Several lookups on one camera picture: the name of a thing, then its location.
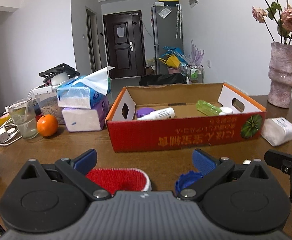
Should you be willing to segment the blue plastic bottle cap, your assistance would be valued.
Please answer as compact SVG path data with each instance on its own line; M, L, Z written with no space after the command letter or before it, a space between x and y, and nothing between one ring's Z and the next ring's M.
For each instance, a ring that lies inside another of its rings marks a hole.
M178 195L183 189L189 187L197 180L201 179L203 175L200 172L189 171L186 174L181 174L179 179L175 182L175 193Z

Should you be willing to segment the blue tissue pack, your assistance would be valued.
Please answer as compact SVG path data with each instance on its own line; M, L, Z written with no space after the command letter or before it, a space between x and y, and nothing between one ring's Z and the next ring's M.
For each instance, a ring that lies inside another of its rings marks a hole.
M92 109L111 91L109 71L115 67L107 66L86 76L64 81L57 88L57 103L62 108Z

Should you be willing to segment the black bag on chair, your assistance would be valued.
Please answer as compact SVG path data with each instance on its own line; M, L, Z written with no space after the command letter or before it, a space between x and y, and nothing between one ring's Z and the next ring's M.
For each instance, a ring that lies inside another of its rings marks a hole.
M160 86L186 83L186 77L183 76L181 73L158 75L150 74L142 76L139 80L140 86Z

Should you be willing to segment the purple object in box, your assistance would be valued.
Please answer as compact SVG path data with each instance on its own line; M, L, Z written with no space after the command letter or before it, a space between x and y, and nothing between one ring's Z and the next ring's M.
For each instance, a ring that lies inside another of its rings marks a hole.
M143 108L140 108L138 110L136 110L136 118L141 118L145 115L148 115L150 114L151 112L154 112L155 110L153 108L150 108L150 107L143 107Z

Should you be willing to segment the white spray bottle green label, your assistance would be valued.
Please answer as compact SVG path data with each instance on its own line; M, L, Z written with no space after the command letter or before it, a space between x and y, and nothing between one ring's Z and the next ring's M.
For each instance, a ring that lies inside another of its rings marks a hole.
M142 116L140 118L137 118L138 121L146 121L146 120L166 120L171 119L175 117L175 111L173 108L168 107L164 109L160 109L157 111L153 111L149 113L148 115Z

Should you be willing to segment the grey refrigerator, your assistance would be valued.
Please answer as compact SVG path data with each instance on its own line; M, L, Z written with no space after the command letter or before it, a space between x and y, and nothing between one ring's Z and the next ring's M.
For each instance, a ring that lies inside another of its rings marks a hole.
M170 13L165 18L162 18L160 11L170 9ZM178 7L162 7L153 5L151 7L155 65L157 74L168 74L167 65L162 63L159 58L167 52L164 47L176 47L183 51L183 36L176 38L177 25L177 9Z

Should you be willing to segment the small white tissue packet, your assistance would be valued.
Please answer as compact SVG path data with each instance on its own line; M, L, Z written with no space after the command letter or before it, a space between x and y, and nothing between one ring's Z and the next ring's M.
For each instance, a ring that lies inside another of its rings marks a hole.
M266 119L261 136L271 146L280 146L292 140L292 123L283 117Z

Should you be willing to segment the clear lidded food container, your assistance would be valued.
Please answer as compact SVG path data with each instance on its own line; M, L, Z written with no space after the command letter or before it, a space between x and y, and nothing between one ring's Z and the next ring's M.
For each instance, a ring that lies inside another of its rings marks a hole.
M58 106L57 89L59 85L39 86L33 89L36 102L39 105L43 115L53 115L59 125L64 125L65 121L62 115L62 107Z

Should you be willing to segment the clear drinking glass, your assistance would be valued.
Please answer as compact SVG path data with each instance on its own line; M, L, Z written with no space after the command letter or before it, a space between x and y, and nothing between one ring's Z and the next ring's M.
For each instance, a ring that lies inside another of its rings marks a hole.
M24 139L30 140L38 135L32 98L21 99L11 104L8 111Z

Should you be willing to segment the purple white tissue pack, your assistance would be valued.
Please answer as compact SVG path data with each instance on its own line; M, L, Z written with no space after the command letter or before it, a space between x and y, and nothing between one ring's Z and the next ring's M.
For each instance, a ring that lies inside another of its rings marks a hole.
M98 102L92 109L64 108L62 116L69 132L101 131L109 111L107 97Z

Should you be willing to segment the red white lint brush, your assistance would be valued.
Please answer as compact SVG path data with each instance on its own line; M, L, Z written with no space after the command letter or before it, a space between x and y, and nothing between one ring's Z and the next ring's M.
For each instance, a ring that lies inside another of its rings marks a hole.
M88 172L86 178L96 183L111 195L117 191L152 190L149 176L137 168L94 168Z

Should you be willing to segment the green transparent bottle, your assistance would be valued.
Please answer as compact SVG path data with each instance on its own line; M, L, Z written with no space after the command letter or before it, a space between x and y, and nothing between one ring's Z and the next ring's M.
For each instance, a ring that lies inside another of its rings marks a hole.
M196 109L206 116L218 116L222 112L219 107L204 100L197 101Z

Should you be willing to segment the dark brown entrance door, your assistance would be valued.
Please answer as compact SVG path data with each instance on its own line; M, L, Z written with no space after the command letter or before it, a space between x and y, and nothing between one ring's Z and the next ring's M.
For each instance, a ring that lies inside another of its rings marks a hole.
M145 48L141 11L103 15L106 53L111 79L145 75Z

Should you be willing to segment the pink textured ceramic vase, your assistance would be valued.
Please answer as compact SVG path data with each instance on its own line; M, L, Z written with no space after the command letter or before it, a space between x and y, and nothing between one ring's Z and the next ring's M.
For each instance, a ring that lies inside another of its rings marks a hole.
M271 80L268 102L288 109L292 98L292 46L271 43L268 77Z

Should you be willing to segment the black headset on container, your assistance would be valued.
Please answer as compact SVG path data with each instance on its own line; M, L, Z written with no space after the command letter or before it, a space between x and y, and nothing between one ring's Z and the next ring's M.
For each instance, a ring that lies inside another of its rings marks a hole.
M43 83L46 86L59 85L60 83L79 75L80 73L75 68L65 63L39 73L39 76L44 79Z

